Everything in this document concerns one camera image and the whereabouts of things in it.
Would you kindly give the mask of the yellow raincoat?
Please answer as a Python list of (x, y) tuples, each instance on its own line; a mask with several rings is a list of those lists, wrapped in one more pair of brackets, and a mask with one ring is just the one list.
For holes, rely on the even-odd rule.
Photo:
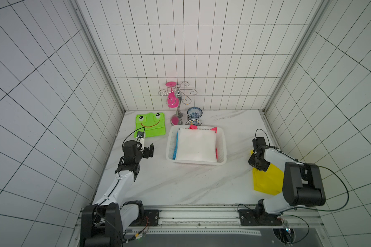
[(282, 192), (286, 158), (272, 148), (265, 148), (264, 157), (271, 164), (266, 172), (252, 168), (254, 190), (275, 196)]

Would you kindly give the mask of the blue raincoat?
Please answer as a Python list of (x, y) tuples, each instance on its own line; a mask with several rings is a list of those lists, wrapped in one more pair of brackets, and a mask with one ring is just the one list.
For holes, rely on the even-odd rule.
[(177, 148), (178, 148), (178, 132), (176, 133), (176, 143), (175, 143), (175, 148), (174, 148), (174, 152), (173, 152), (173, 160), (176, 159), (176, 155), (177, 155)]

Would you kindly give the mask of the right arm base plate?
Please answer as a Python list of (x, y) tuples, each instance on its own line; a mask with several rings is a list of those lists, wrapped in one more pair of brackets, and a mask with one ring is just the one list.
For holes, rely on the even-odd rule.
[(256, 210), (238, 210), (242, 226), (282, 226), (278, 215), (258, 214)]

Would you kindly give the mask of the pink bunny raincoat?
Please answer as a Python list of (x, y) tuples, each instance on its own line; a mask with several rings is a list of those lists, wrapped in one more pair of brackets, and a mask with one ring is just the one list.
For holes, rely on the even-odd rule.
[(190, 160), (199, 162), (217, 162), (217, 127), (201, 129), (200, 126), (190, 126), (187, 132), (186, 150), (190, 152)]

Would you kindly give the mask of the white raincoat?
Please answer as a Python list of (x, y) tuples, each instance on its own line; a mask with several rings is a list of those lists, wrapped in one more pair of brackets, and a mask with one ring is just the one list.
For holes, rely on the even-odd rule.
[(179, 129), (173, 158), (216, 163), (216, 130)]

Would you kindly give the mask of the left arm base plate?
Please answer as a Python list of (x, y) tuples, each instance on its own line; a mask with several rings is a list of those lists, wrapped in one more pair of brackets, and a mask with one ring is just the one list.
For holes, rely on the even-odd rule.
[(139, 216), (130, 226), (157, 226), (160, 210), (144, 210), (143, 216)]

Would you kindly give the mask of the white plastic perforated basket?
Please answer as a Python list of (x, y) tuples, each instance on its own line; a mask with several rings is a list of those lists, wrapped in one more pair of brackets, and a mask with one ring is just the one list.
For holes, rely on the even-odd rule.
[[(173, 152), (176, 143), (176, 133), (179, 129), (188, 129), (190, 126), (187, 125), (176, 125), (172, 126), (168, 136), (167, 149), (166, 149), (166, 159), (175, 163), (185, 163), (185, 164), (200, 164), (200, 165), (223, 165), (227, 161), (227, 148), (225, 135), (222, 128), (217, 127), (217, 139), (216, 139), (216, 148), (217, 148), (217, 162), (208, 163), (208, 162), (195, 162), (195, 161), (180, 161), (173, 160)], [(211, 129), (213, 127), (201, 126), (201, 129)]]

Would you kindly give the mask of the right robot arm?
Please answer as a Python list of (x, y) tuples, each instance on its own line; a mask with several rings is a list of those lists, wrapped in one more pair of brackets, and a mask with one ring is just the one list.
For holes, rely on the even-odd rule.
[(282, 192), (259, 200), (256, 205), (258, 216), (280, 215), (296, 207), (311, 208), (325, 204), (326, 195), (317, 165), (302, 163), (268, 146), (260, 146), (254, 150), (249, 164), (262, 172), (267, 172), (271, 165), (284, 172)]

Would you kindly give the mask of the green frog raincoat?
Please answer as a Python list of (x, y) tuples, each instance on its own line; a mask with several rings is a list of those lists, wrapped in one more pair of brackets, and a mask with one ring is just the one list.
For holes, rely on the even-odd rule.
[(166, 117), (163, 112), (139, 114), (136, 116), (135, 125), (134, 138), (138, 137), (138, 132), (143, 131), (145, 133), (144, 138), (166, 134)]

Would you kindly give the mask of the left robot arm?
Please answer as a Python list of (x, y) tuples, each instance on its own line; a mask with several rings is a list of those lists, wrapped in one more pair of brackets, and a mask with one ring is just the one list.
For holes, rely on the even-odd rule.
[(141, 201), (124, 201), (136, 181), (143, 158), (154, 156), (154, 145), (144, 147), (144, 139), (122, 145), (116, 177), (104, 195), (81, 213), (80, 247), (122, 247), (139, 239), (150, 226)]

